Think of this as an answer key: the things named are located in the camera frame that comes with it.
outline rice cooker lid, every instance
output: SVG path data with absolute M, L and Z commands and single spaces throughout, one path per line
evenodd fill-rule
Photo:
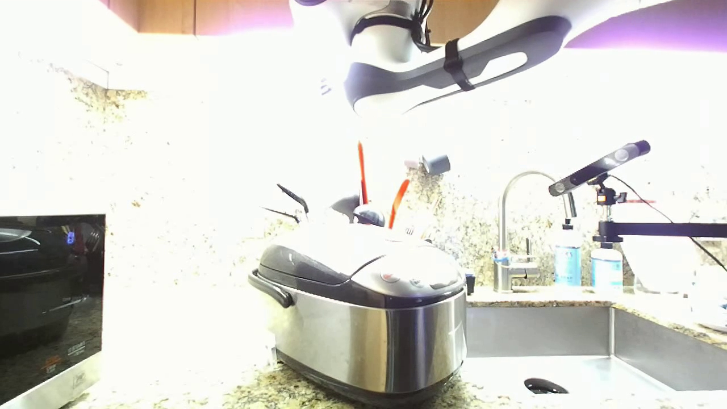
M 392 228 L 305 228 L 272 242 L 260 274 L 289 289 L 365 306 L 431 303 L 463 291 L 454 258 Z

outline microwave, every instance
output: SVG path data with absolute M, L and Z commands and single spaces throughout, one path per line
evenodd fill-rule
M 105 214 L 0 214 L 0 406 L 48 409 L 101 376 Z

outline backsplash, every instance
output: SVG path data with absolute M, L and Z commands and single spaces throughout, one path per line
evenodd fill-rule
M 227 75 L 204 86 L 110 90 L 12 56 L 16 75 L 4 77 L 0 127 L 19 138 L 3 149 L 0 202 L 103 199 L 106 271 L 119 285 L 246 285 L 264 238 L 296 227 L 261 208 L 290 206 L 277 182 L 309 198 L 311 217 L 326 217 L 330 202 L 357 193 L 355 143 L 363 140 L 371 193 L 386 208 L 406 176 L 403 160 L 444 152 L 453 171 L 411 175 L 395 227 L 454 253 L 490 285 L 505 184 L 522 171 L 559 180 L 636 138 L 647 138 L 653 152 L 613 175 L 678 221 L 727 221 L 718 149 L 727 133 L 718 73 L 727 60 L 693 59 L 702 63 L 568 51 L 478 94 L 404 117 L 353 119 L 335 98 L 261 98 L 284 94 L 296 79 L 255 88 L 260 75 L 239 84 Z M 530 241 L 545 273 L 552 228 L 564 221 L 548 184 L 528 176 L 510 194 L 511 250 L 524 252 Z M 601 208 L 590 185 L 578 188 L 574 199 L 589 250 Z M 726 260 L 727 247 L 710 246 Z

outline stainless steel rice cooker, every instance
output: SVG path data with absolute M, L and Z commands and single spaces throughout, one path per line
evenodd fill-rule
M 467 274 L 424 241 L 302 228 L 265 247 L 250 283 L 277 300 L 277 359 L 351 399 L 430 399 L 467 359 Z

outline rice cooker handle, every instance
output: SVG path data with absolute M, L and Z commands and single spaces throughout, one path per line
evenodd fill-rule
M 272 281 L 260 276 L 258 271 L 253 271 L 253 273 L 248 274 L 248 281 L 250 281 L 255 289 L 268 292 L 279 306 L 287 309 L 287 306 L 294 303 L 294 296 L 290 296 L 289 291 L 284 291 L 282 285 L 276 285 Z

